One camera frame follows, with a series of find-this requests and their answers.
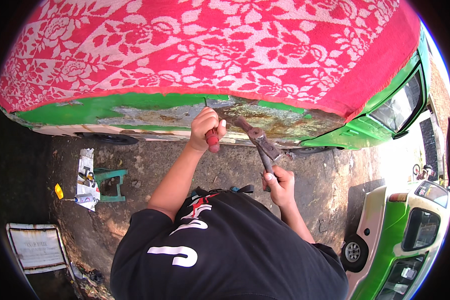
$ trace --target red chisel handle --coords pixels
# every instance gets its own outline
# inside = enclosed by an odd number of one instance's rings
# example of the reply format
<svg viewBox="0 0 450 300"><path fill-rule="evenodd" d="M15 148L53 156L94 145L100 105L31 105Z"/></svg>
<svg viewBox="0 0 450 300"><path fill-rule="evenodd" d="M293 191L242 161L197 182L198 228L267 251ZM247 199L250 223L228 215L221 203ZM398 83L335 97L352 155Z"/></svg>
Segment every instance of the red chisel handle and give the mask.
<svg viewBox="0 0 450 300"><path fill-rule="evenodd" d="M217 153L218 150L220 150L216 128L208 130L205 134L205 139L207 140L208 151L210 151L211 153Z"/></svg>

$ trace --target black t-shirt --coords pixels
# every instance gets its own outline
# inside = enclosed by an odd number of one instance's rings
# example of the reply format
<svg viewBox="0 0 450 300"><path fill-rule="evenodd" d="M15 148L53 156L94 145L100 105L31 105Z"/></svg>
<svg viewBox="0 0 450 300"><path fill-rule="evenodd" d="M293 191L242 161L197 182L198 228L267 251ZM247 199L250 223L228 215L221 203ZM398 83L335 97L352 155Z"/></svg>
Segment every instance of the black t-shirt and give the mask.
<svg viewBox="0 0 450 300"><path fill-rule="evenodd" d="M330 247L302 240L248 195L198 192L174 223L153 209L132 215L112 264L117 300L346 297Z"/></svg>

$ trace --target hand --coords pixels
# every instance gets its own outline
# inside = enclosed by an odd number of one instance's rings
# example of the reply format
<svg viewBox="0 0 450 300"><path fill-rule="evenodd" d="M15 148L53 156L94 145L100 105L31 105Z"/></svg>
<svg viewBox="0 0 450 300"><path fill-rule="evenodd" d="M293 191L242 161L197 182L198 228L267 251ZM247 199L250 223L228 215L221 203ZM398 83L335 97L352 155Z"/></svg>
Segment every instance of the hand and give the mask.
<svg viewBox="0 0 450 300"><path fill-rule="evenodd" d="M279 207L294 203L295 176L293 172L284 170L277 165L272 165L271 168L273 169L276 178L264 170L262 179L263 190L265 190L267 186L270 187L271 200Z"/></svg>
<svg viewBox="0 0 450 300"><path fill-rule="evenodd" d="M208 144L205 140L205 134L210 129L216 128L220 140L227 133L226 124L225 120L222 120L219 124L217 113L210 107L204 107L192 121L192 132L188 144L195 150L207 151Z"/></svg>

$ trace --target red floral cloth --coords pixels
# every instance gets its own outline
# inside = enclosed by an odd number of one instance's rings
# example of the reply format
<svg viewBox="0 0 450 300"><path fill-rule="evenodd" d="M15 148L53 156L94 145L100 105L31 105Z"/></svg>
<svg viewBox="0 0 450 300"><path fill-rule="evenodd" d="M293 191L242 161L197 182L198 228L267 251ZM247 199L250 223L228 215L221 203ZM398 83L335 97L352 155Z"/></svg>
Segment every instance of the red floral cloth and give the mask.
<svg viewBox="0 0 450 300"><path fill-rule="evenodd" d="M351 118L419 35L403 0L47 0L6 61L0 105L204 93Z"/></svg>

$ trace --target side mirror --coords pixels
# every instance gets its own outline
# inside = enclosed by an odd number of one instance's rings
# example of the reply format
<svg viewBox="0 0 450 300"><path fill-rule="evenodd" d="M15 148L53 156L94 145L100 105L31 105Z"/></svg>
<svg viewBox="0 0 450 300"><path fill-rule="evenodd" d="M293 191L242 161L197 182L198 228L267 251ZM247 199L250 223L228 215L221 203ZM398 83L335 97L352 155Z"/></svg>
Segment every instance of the side mirror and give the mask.
<svg viewBox="0 0 450 300"><path fill-rule="evenodd" d="M405 136L405 135L408 135L408 130L403 131L401 133L397 133L396 135L392 136L391 138L393 140L396 140L396 139L399 139L399 138L401 138L402 136Z"/></svg>

